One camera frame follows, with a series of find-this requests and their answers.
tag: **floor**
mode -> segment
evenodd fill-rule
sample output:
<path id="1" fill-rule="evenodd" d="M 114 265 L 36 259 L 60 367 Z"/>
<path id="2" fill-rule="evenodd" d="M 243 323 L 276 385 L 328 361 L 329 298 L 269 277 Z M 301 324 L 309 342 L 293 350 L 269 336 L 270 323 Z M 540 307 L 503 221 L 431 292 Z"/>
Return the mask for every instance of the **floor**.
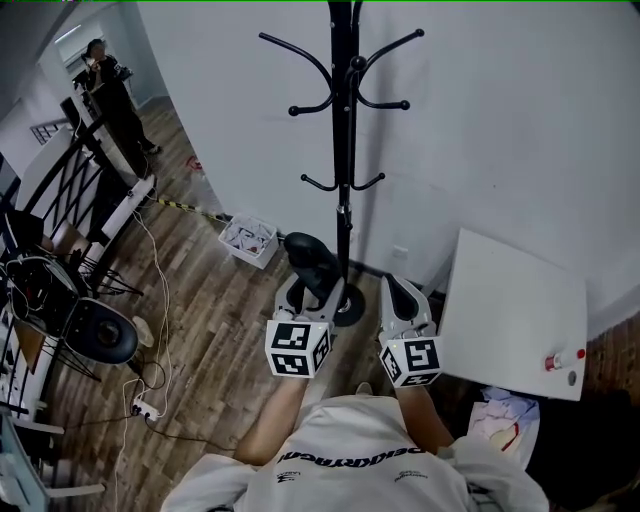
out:
<path id="1" fill-rule="evenodd" d="M 198 182 L 185 167 L 193 151 L 171 105 L 166 101 L 147 105 L 141 117 L 148 137 L 164 147 L 150 161 L 159 178 L 159 196 L 197 203 L 202 191 L 194 191 Z M 282 250 L 264 271 L 228 256 L 217 241 L 223 226 L 198 214 L 149 202 L 142 216 L 156 239 L 171 300 L 172 382 L 166 415 L 154 426 L 171 435 L 204 437 L 218 447 L 168 439 L 153 433 L 140 418 L 128 420 L 126 448 L 117 471 L 118 509 L 123 511 L 158 510 L 168 491 L 203 453 L 231 453 L 251 425 L 276 384 L 262 344 L 275 291 L 290 273 Z M 116 254 L 113 267 L 145 295 L 107 302 L 125 315 L 146 319 L 152 332 L 158 333 L 163 320 L 162 287 L 152 242 L 142 227 L 132 223 L 127 228 Z M 309 388 L 307 402 L 352 393 L 362 380 L 372 382 L 377 392 L 390 391 L 374 343 L 378 280 L 370 275 L 352 278 L 367 299 L 367 312 L 357 325 L 342 329 L 331 358 Z M 155 348 L 146 349 L 145 358 L 155 359 Z M 158 360 L 168 368 L 164 346 Z M 95 371 L 102 383 L 64 368 L 56 372 L 50 386 L 52 423 L 74 426 L 124 415 L 123 384 L 135 375 L 127 366 L 97 366 Z M 152 382 L 153 365 L 147 373 L 146 380 Z M 129 384 L 127 399 L 133 392 Z M 165 409 L 163 390 L 151 391 L 145 399 Z M 124 428 L 120 421 L 69 429 L 65 434 L 62 457 L 73 461 L 75 483 L 102 482 L 107 488 L 100 496 L 74 498 L 73 510 L 113 510 L 114 466 Z"/>

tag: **plastic crate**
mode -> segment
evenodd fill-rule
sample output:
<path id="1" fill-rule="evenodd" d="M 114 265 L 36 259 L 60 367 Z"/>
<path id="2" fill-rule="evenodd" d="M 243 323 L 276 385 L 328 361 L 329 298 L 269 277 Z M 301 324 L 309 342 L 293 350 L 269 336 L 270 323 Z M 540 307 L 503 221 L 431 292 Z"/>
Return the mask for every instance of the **plastic crate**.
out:
<path id="1" fill-rule="evenodd" d="M 252 220 L 253 222 L 259 223 L 271 234 L 271 239 L 267 242 L 267 245 L 262 249 L 260 253 L 253 254 L 248 251 L 243 251 L 241 249 L 233 247 L 232 245 L 229 245 L 224 241 L 227 230 L 231 226 L 233 226 L 234 223 L 246 220 Z M 220 236 L 218 236 L 218 240 L 227 248 L 227 251 L 233 254 L 236 258 L 240 258 L 242 261 L 246 261 L 247 263 L 250 263 L 254 267 L 258 267 L 260 269 L 264 269 L 269 264 L 269 261 L 271 261 L 271 258 L 273 258 L 273 255 L 278 250 L 278 235 L 276 228 L 267 224 L 266 222 L 262 222 L 261 220 L 258 220 L 255 217 L 250 217 L 248 215 L 235 215 L 231 219 L 227 227 L 225 227 L 222 233 L 220 233 Z"/>

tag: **black coat rack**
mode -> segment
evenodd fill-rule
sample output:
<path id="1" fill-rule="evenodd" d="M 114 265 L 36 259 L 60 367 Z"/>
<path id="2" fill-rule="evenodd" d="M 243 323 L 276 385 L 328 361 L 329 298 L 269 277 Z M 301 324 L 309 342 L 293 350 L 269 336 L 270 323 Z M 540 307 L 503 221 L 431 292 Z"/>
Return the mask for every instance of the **black coat rack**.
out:
<path id="1" fill-rule="evenodd" d="M 347 280 L 349 270 L 349 232 L 353 228 L 351 223 L 351 202 L 349 196 L 351 189 L 366 190 L 385 178 L 384 173 L 378 174 L 364 185 L 355 184 L 355 160 L 356 160 L 356 114 L 358 102 L 370 108 L 402 109 L 409 110 L 408 101 L 402 100 L 393 103 L 372 103 L 360 93 L 360 82 L 371 66 L 383 55 L 405 43 L 422 37 L 424 30 L 415 32 L 398 39 L 396 42 L 385 46 L 374 53 L 369 59 L 359 55 L 360 51 L 360 10 L 362 0 L 351 2 L 328 2 L 331 14 L 331 68 L 330 75 L 326 68 L 308 52 L 286 41 L 260 33 L 259 37 L 273 44 L 286 48 L 311 62 L 327 82 L 329 96 L 320 105 L 315 107 L 289 107 L 289 115 L 295 117 L 300 114 L 321 112 L 329 105 L 332 106 L 333 117 L 333 186 L 325 186 L 311 179 L 306 174 L 300 176 L 302 181 L 311 183 L 314 187 L 331 192 L 338 189 L 338 261 L 342 276 Z M 356 323 L 365 309 L 365 300 L 362 292 L 352 284 L 345 286 L 342 302 L 334 321 L 338 326 L 347 326 Z"/>

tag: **white cable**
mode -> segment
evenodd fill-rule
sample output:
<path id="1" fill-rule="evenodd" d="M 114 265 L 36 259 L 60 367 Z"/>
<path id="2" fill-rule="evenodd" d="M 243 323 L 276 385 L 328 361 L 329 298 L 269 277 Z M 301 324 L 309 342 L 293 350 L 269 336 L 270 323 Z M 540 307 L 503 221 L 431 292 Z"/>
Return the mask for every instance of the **white cable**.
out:
<path id="1" fill-rule="evenodd" d="M 116 499 L 113 502 L 113 510 L 118 512 L 118 466 L 120 465 L 120 458 L 124 452 L 125 446 L 127 446 L 127 427 L 129 426 L 129 414 L 131 411 L 127 411 L 127 395 L 124 390 L 127 387 L 127 384 L 131 384 L 132 382 L 138 382 L 139 379 L 131 379 L 125 382 L 122 385 L 122 408 L 124 409 L 124 434 L 122 435 L 122 448 L 120 448 L 120 453 L 118 453 L 118 458 L 116 459 L 116 464 L 113 468 L 113 476 L 115 478 L 115 493 Z"/>
<path id="2" fill-rule="evenodd" d="M 151 243 L 153 244 L 153 259 L 154 259 L 154 263 L 156 266 L 156 269 L 158 269 L 158 274 L 160 275 L 160 280 L 162 281 L 162 294 L 164 296 L 164 318 L 162 319 L 162 325 L 160 326 L 160 335 L 158 338 L 158 348 L 156 351 L 156 361 L 159 362 L 160 361 L 160 346 L 162 345 L 162 337 L 164 334 L 164 342 L 165 342 L 165 351 L 166 351 L 166 355 L 167 355 L 167 363 L 169 364 L 169 378 L 167 379 L 166 382 L 166 386 L 165 386 L 165 390 L 164 390 L 164 411 L 161 414 L 158 414 L 158 418 L 162 418 L 166 415 L 167 413 L 167 409 L 169 408 L 169 388 L 171 387 L 171 380 L 173 378 L 173 366 L 171 365 L 171 354 L 169 352 L 169 307 L 171 304 L 171 295 L 169 292 L 169 282 L 167 281 L 166 276 L 164 275 L 164 272 L 162 272 L 162 269 L 160 268 L 160 263 L 158 261 L 158 248 L 156 246 L 156 240 L 153 237 L 153 235 L 151 234 L 151 232 L 149 231 L 149 229 L 147 228 L 147 226 L 145 226 L 144 222 L 142 221 L 142 216 L 136 212 L 133 211 L 133 217 L 134 219 L 136 219 L 136 222 L 138 224 L 140 224 L 142 226 L 142 228 L 147 232 L 147 235 L 149 235 L 149 238 L 151 239 Z M 157 379 L 158 379 L 158 366 L 156 365 L 156 371 L 155 371 L 155 375 L 153 378 L 153 385 L 151 387 L 155 387 L 156 383 L 157 383 Z M 137 395 L 136 398 L 142 398 L 142 396 L 144 396 L 145 393 L 147 393 L 148 391 L 150 391 L 151 389 L 144 389 L 144 383 L 143 383 L 143 391 Z"/>
<path id="3" fill-rule="evenodd" d="M 76 137 L 78 136 L 78 130 L 80 129 L 80 126 L 82 126 L 82 118 L 80 118 L 80 120 L 78 121 L 78 127 L 76 128 L 76 131 L 73 132 L 73 138 L 71 139 L 71 141 L 73 142 Z"/>

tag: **standing person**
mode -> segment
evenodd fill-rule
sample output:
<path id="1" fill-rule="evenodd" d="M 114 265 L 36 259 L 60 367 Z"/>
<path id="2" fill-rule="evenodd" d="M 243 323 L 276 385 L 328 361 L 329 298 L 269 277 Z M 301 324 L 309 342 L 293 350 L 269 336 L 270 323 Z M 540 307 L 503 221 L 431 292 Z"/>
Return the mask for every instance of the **standing person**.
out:
<path id="1" fill-rule="evenodd" d="M 484 440 L 453 439 L 426 388 L 300 405 L 285 378 L 233 459 L 205 455 L 162 512 L 547 512 L 542 489 Z"/>
<path id="2" fill-rule="evenodd" d="M 159 153 L 162 148 L 157 146 L 144 136 L 142 122 L 133 110 L 131 99 L 122 80 L 118 76 L 120 65 L 111 55 L 105 53 L 104 42 L 101 39 L 93 39 L 87 46 L 85 57 L 91 57 L 93 63 L 89 69 L 87 90 L 95 92 L 103 85 L 109 88 L 108 107 L 125 116 L 126 122 L 135 137 L 142 146 L 142 150 L 150 155 Z"/>

